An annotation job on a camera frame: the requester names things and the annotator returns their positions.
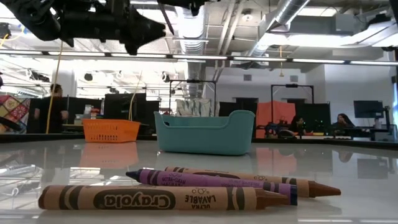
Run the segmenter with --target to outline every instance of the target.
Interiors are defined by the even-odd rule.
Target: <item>teal plastic bin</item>
[[[157,142],[165,152],[238,156],[251,148],[254,113],[238,110],[229,117],[189,118],[155,112]]]

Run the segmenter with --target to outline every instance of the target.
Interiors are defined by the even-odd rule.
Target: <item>man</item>
[[[62,87],[59,84],[51,85],[54,89],[54,98],[51,107],[49,133],[61,133],[63,120],[68,119],[66,104],[62,100]],[[51,97],[45,97],[35,109],[35,119],[39,119],[40,132],[45,133],[47,129],[47,116],[49,114]]]

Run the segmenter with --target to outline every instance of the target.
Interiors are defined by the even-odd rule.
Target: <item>crayola crayon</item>
[[[279,184],[292,184],[292,185],[297,185],[297,195],[299,197],[305,197],[305,198],[341,195],[340,189],[323,184],[318,184],[315,181],[296,179],[291,177],[273,177],[273,176],[232,173],[232,172],[215,171],[215,170],[191,169],[184,167],[166,167],[165,171],[229,177],[233,179],[260,180],[260,181],[273,182]]]
[[[260,210],[288,203],[252,187],[51,185],[39,198],[47,210]]]
[[[258,180],[239,180],[226,177],[184,174],[161,170],[140,169],[127,172],[126,175],[142,184],[156,186],[184,187],[254,187],[286,195],[289,205],[297,205],[297,187],[290,184],[275,184]]]

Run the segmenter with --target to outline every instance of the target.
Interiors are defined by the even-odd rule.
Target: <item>exposed ductwork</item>
[[[176,7],[178,15],[178,35],[180,38],[189,40],[181,40],[181,51],[183,54],[201,55],[204,53],[205,43],[200,40],[205,33],[205,7],[202,6],[197,16],[192,16],[191,10],[182,7]],[[186,79],[204,79],[201,77],[202,63],[187,62],[185,68]],[[190,97],[198,96],[198,86],[188,85]]]
[[[273,38],[268,32],[282,27],[282,31],[289,31],[290,23],[310,0],[280,0],[277,9],[266,16],[260,29],[264,33],[254,47],[246,54],[252,57],[262,57],[268,49],[267,43]]]

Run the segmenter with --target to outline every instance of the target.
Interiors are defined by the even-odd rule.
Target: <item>purple crayon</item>
[[[139,169],[138,171],[127,172],[126,175],[142,184],[151,184],[156,186],[254,187],[286,195],[288,196],[291,205],[297,205],[296,185],[149,169]]]

